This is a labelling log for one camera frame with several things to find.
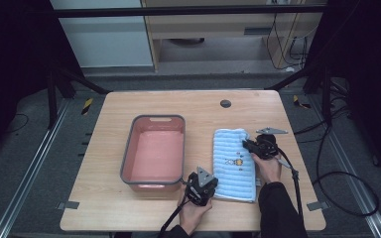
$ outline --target towel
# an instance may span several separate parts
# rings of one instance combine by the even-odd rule
[[[218,129],[213,139],[213,175],[218,178],[214,197],[254,202],[255,162],[242,141],[249,139],[244,129]]]

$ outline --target electrical cable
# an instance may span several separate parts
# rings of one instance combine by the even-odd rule
[[[348,96],[348,94],[346,92],[339,90],[337,87],[334,87],[333,85],[330,86],[329,91],[333,92],[333,94],[338,94],[340,96],[344,96],[344,97]]]
[[[311,29],[307,34],[305,34],[303,37],[299,37],[299,39],[308,37],[311,33],[313,33],[319,25],[316,25],[313,29]]]
[[[16,116],[24,116],[24,117],[26,118],[26,121],[25,121],[24,124],[23,124],[22,126],[20,126],[19,128],[14,129],[14,130],[11,130],[11,131],[6,131],[5,133],[13,133],[13,132],[19,131],[19,130],[23,129],[23,128],[27,125],[27,123],[29,123],[29,121],[30,121],[29,117],[28,117],[26,114],[23,114],[23,113],[17,113],[17,114],[15,114],[15,115],[16,115]]]
[[[278,82],[272,86],[266,87],[264,89],[266,90],[280,90],[284,86],[292,83],[293,81],[307,76],[313,71],[315,71],[319,66],[321,66],[323,63],[326,63],[326,59],[323,58],[323,56],[327,56],[328,52],[331,51],[331,45],[335,41],[337,37],[339,37],[339,33],[343,30],[343,27],[345,24],[351,19],[352,15],[354,14],[355,10],[357,9],[358,5],[360,4],[361,0],[358,0],[355,3],[355,6],[352,8],[352,10],[347,14],[347,17],[343,20],[343,22],[337,26],[336,30],[333,32],[333,34],[328,38],[328,41],[323,45],[323,47],[317,52],[317,55],[310,60],[310,64],[308,64],[306,67],[303,68],[303,70],[297,71],[293,75],[289,76],[285,80]]]
[[[348,109],[348,107],[344,107],[344,110],[342,110],[342,111],[349,111],[349,109]],[[340,116],[342,116],[342,115],[347,115],[347,114],[349,114],[349,113],[340,113],[339,115],[335,115],[335,116],[333,116],[332,117],[332,119],[337,119],[337,118],[339,118]]]
[[[320,190],[322,191],[323,195],[334,205],[336,206],[337,208],[341,209],[342,211],[350,214],[350,215],[354,215],[354,216],[359,216],[359,217],[366,217],[366,216],[370,216],[370,215],[373,215],[374,213],[376,213],[378,210],[379,210],[379,206],[380,206],[380,200],[379,200],[379,196],[376,194],[376,192],[373,190],[373,188],[363,179],[361,179],[360,177],[356,176],[356,175],[353,175],[351,173],[348,173],[348,172],[340,172],[340,171],[336,171],[336,172],[329,172],[329,173],[326,173],[322,176],[319,175],[319,159],[320,159],[320,154],[321,154],[321,150],[323,148],[323,143],[324,143],[324,139],[326,137],[326,135],[329,133],[331,129],[331,126],[327,126],[326,129],[325,129],[325,133],[323,134],[322,138],[321,138],[321,141],[320,141],[320,145],[319,145],[319,149],[318,149],[318,152],[317,152],[317,179],[315,179],[312,184],[318,184],[319,187],[320,187]],[[370,211],[370,212],[366,212],[366,213],[360,213],[360,212],[355,212],[355,211],[352,211],[352,210],[349,210],[347,208],[344,208],[342,205],[338,204],[336,201],[334,201],[332,198],[330,198],[329,194],[327,194],[327,192],[323,189],[323,186],[321,184],[321,180],[328,177],[328,176],[331,176],[331,175],[346,175],[346,176],[350,176],[352,178],[355,178],[355,179],[358,179],[360,180],[365,186],[366,188],[371,192],[371,194],[373,195],[374,197],[374,201],[375,201],[375,208]]]
[[[310,142],[316,142],[316,141],[320,141],[320,140],[321,140],[321,138],[319,138],[319,139],[313,139],[313,140],[308,140],[308,141],[298,141],[297,143],[299,143],[299,144],[310,143]]]
[[[302,222],[305,223],[304,218],[303,218],[302,198],[300,195],[299,172],[295,170],[295,168],[293,167],[289,158],[287,157],[286,153],[284,153],[284,151],[281,150],[280,148],[277,148],[277,149],[280,152],[280,154],[284,157],[284,159],[286,159],[287,163],[290,166],[290,170],[292,171],[292,175],[293,175],[292,178],[293,178],[293,182],[295,184],[296,200],[297,200],[297,207],[298,207],[298,211],[299,211],[299,216],[301,217]]]
[[[330,103],[336,101],[336,100],[343,100],[343,101],[347,101],[347,98],[345,96],[338,96],[338,97],[334,97],[330,100]]]
[[[289,48],[289,56],[292,60],[298,60],[299,63],[299,68],[302,68],[302,65],[305,64],[306,59],[307,59],[307,48],[308,48],[308,38],[304,38],[304,43],[303,43],[303,49],[301,53],[293,53],[293,47],[295,45],[295,41],[298,40],[296,37],[293,38],[292,43],[290,44]]]
[[[344,96],[348,96],[348,90],[346,88],[343,88],[338,83],[332,81],[332,79],[330,80],[330,83],[331,83],[331,86],[334,87],[334,89],[336,91],[338,91],[339,94],[344,95]]]
[[[190,184],[188,182],[185,182],[182,178],[181,178],[181,182],[183,182],[187,186],[187,188],[185,189],[184,198],[182,198],[181,203],[178,205],[178,207],[172,213],[172,215],[169,217],[169,219],[166,221],[166,223],[162,226],[162,228],[160,229],[160,233],[159,233],[157,238],[163,237],[163,234],[166,232],[166,229],[169,227],[170,223],[172,223],[173,219],[175,219],[175,217],[179,214],[179,212],[181,212],[182,208],[184,208],[184,205],[187,204],[188,202],[190,202],[190,200],[187,201],[188,188],[189,188]]]
[[[297,65],[297,64],[296,64],[296,63],[290,63],[290,62],[287,62],[287,61],[286,61],[286,58],[284,57],[283,48],[282,48],[281,43],[280,43],[279,38],[278,38],[278,33],[277,33],[277,28],[276,28],[276,21],[277,21],[277,13],[274,14],[274,21],[273,21],[273,23],[272,23],[271,30],[270,30],[270,32],[269,32],[269,34],[268,34],[268,37],[267,37],[267,42],[266,42],[266,45],[267,45],[267,52],[268,52],[268,55],[269,55],[269,57],[270,57],[270,59],[271,59],[271,63],[272,63],[272,66],[274,67],[274,69],[286,69],[286,68],[289,67],[289,66],[295,66],[295,65]],[[288,65],[285,66],[285,67],[276,67],[276,66],[274,65],[274,61],[272,60],[271,52],[269,51],[269,39],[270,39],[270,36],[271,36],[271,33],[272,33],[273,29],[275,29],[275,32],[276,32],[276,35],[277,35],[277,42],[278,42],[278,45],[279,45],[279,47],[280,47],[281,57],[282,57],[282,59],[288,64]]]
[[[337,113],[339,113],[339,112],[341,112],[341,111],[344,111],[344,110],[346,110],[346,109],[347,109],[346,106],[342,106],[341,108],[339,108],[339,109],[335,110],[334,112],[332,112],[332,114],[331,114],[332,119],[334,119],[334,116],[335,116]],[[312,125],[312,126],[309,126],[309,127],[306,127],[306,128],[304,128],[304,129],[302,129],[302,130],[300,130],[300,131],[294,132],[293,134],[294,134],[294,135],[300,135],[300,134],[303,134],[303,133],[310,132],[311,130],[313,130],[313,129],[319,127],[320,125],[322,125],[322,124],[325,123],[325,122],[326,122],[326,120],[322,120],[322,121],[320,121],[320,122],[318,122],[318,123],[316,123],[316,124],[314,124],[314,125]]]

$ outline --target black pole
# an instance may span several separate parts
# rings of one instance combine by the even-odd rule
[[[186,6],[150,8],[64,9],[27,11],[31,16],[57,18],[133,17],[211,14],[314,13],[341,10],[344,6],[308,5],[246,5],[246,6]]]
[[[73,72],[70,72],[69,70],[66,70],[65,68],[59,68],[59,72],[61,74],[63,74],[64,76],[68,77],[68,78],[71,78],[79,83],[81,83],[82,85],[90,88],[91,90],[99,93],[99,94],[107,94],[109,92],[111,92],[110,90],[107,90],[107,89],[104,89],[100,86],[97,86],[96,84],[86,80],[84,77],[81,77],[79,75],[76,75],[75,73]]]

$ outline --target cabinet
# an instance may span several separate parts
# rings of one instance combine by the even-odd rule
[[[141,0],[143,7],[264,5],[267,0]],[[290,4],[325,3],[325,0],[291,0]],[[266,36],[275,14],[227,14],[192,16],[149,16],[145,18],[155,68],[163,39],[244,37],[254,32]],[[268,48],[275,66],[283,64],[292,38],[313,36],[321,13],[277,14],[278,38],[270,36]]]
[[[55,9],[141,7],[139,0],[51,2]],[[60,21],[82,70],[153,66],[143,17],[69,18]]]

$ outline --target wooden table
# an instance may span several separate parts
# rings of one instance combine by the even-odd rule
[[[231,101],[223,108],[220,101]],[[307,230],[322,230],[321,210],[309,211],[317,201],[311,180],[280,95],[266,90],[133,91],[112,92],[105,99],[61,221],[65,231],[160,230],[176,209],[179,193],[136,192],[120,178],[120,167],[132,120],[141,114],[180,114],[186,119],[184,179],[197,166],[212,172],[213,133],[220,128],[243,128],[254,139],[257,129],[288,130],[277,143],[300,172],[300,188]],[[283,167],[282,181],[296,207],[291,172]],[[215,199],[198,230],[256,231],[261,214],[257,203]],[[179,218],[171,227],[178,224]]]

